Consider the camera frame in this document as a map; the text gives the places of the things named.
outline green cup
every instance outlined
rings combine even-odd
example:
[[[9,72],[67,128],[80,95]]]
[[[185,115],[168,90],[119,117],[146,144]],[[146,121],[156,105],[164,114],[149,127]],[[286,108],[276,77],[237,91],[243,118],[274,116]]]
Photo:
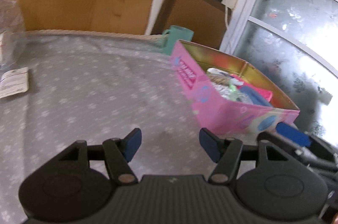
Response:
[[[175,42],[178,39],[185,41],[191,41],[194,35],[194,32],[190,29],[180,27],[180,26],[170,26],[168,30],[163,31],[163,35],[168,34],[165,37],[163,53],[171,55],[172,49],[175,46]]]

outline pink box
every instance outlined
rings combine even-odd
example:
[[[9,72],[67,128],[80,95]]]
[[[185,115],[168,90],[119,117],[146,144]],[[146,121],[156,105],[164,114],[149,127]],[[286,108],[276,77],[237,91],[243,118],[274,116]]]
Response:
[[[245,81],[247,81],[245,76],[256,78],[260,82],[259,86],[253,82],[248,83],[272,91],[271,104],[287,106],[288,109],[250,105],[223,98],[214,89],[208,76],[192,55],[198,58],[198,62],[205,70],[211,67],[223,69],[237,74]],[[273,131],[281,121],[292,124],[299,114],[299,109],[285,93],[242,59],[192,42],[177,41],[170,61],[185,96],[191,101],[193,113],[199,124],[213,133]]]

